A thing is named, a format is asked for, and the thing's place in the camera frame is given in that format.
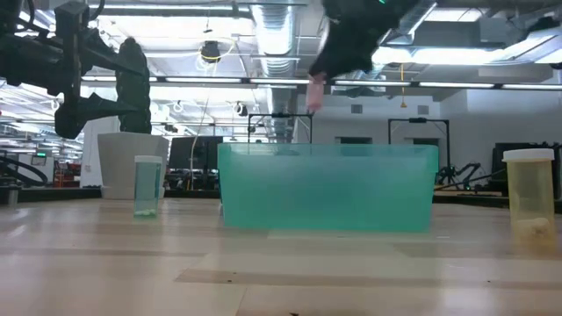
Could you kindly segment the pink pill bottle white cap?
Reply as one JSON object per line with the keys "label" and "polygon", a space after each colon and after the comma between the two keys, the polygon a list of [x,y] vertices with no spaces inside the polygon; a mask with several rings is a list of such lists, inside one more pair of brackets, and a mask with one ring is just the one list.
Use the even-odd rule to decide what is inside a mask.
{"label": "pink pill bottle white cap", "polygon": [[306,89],[306,107],[310,113],[317,112],[323,104],[326,75],[319,73],[309,77]]}

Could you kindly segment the black computer monitor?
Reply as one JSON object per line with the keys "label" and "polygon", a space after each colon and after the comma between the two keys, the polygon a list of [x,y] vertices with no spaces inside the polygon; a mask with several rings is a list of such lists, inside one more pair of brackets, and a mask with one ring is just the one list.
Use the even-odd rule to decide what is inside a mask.
{"label": "black computer monitor", "polygon": [[223,142],[218,136],[174,138],[169,154],[171,169],[217,169],[218,145]]}

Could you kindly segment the yellow pill bottle white cap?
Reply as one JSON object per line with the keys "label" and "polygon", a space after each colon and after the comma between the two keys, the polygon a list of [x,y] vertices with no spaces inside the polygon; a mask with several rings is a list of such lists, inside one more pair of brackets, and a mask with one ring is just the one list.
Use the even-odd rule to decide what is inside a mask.
{"label": "yellow pill bottle white cap", "polygon": [[503,153],[512,234],[515,244],[520,247],[555,247],[554,159],[554,151],[550,148],[516,149]]}

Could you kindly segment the silver ceiling duct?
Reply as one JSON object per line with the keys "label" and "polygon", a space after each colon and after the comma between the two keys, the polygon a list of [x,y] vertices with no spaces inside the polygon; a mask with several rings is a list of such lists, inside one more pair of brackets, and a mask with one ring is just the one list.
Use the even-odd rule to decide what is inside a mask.
{"label": "silver ceiling duct", "polygon": [[293,77],[295,50],[296,11],[292,6],[280,4],[251,5],[256,24],[256,40],[263,75],[267,77]]}

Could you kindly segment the teal pill bottle white cap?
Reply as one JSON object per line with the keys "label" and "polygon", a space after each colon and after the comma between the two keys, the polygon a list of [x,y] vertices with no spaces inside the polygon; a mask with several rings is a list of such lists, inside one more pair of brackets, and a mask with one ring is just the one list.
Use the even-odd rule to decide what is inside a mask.
{"label": "teal pill bottle white cap", "polygon": [[155,217],[162,187],[162,158],[137,155],[134,157],[134,163],[133,215],[140,218]]}

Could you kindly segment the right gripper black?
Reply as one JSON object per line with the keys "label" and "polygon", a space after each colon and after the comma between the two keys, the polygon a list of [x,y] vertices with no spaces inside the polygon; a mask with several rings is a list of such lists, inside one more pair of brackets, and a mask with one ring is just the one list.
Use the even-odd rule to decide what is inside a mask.
{"label": "right gripper black", "polygon": [[328,37],[309,69],[311,77],[332,79],[370,65],[378,40],[397,28],[421,0],[322,0]]}

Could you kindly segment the white planter pot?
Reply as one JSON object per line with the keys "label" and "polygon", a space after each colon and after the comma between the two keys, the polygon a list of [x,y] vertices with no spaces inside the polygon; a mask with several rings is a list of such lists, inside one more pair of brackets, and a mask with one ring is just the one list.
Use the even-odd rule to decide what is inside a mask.
{"label": "white planter pot", "polygon": [[160,196],[164,196],[163,179],[169,154],[169,141],[162,136],[145,133],[102,133],[97,136],[102,175],[102,198],[132,200],[135,161],[138,155],[162,159]]}

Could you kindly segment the dark cactus plant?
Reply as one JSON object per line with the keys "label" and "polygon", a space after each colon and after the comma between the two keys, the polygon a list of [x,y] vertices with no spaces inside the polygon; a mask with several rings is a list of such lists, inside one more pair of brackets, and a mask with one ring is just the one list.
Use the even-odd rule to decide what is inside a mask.
{"label": "dark cactus plant", "polygon": [[147,57],[133,37],[128,37],[119,47],[119,61],[123,61],[140,75],[116,73],[118,100],[136,108],[136,111],[119,116],[121,132],[151,134],[150,72]]}

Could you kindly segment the dark monitor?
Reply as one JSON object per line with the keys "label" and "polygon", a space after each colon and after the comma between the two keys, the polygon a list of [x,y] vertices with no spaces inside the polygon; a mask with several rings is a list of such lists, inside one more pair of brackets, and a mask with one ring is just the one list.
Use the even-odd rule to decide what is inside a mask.
{"label": "dark monitor", "polygon": [[505,151],[536,148],[550,148],[554,150],[554,161],[552,163],[553,192],[554,198],[559,200],[562,198],[562,144],[557,142],[496,143],[493,149],[492,172],[506,169],[506,164],[502,161]]}

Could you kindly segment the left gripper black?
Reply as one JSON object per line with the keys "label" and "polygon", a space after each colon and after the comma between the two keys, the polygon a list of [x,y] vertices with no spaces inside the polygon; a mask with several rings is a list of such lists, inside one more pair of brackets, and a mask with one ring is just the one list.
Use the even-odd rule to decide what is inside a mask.
{"label": "left gripper black", "polygon": [[[95,119],[117,117],[121,132],[141,132],[141,99],[119,95],[116,101],[92,94],[85,100],[79,117],[82,64],[79,57],[79,31],[85,26],[88,10],[84,4],[68,2],[58,8],[57,35],[33,23],[34,3],[30,2],[28,20],[19,17],[20,2],[0,2],[0,77],[8,85],[23,83],[41,87],[53,97],[60,94],[64,102],[54,114],[55,132],[74,139],[85,123]],[[99,31],[86,41],[86,71],[102,68],[117,75],[146,75],[146,56],[135,38],[128,37],[118,52],[109,47]]]}

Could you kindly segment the translucent teal plastic bin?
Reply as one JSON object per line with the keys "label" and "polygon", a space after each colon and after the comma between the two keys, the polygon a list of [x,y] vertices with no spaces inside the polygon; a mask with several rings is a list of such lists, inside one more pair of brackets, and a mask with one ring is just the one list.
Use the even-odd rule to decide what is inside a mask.
{"label": "translucent teal plastic bin", "polygon": [[224,143],[226,226],[423,233],[438,149],[428,145]]}

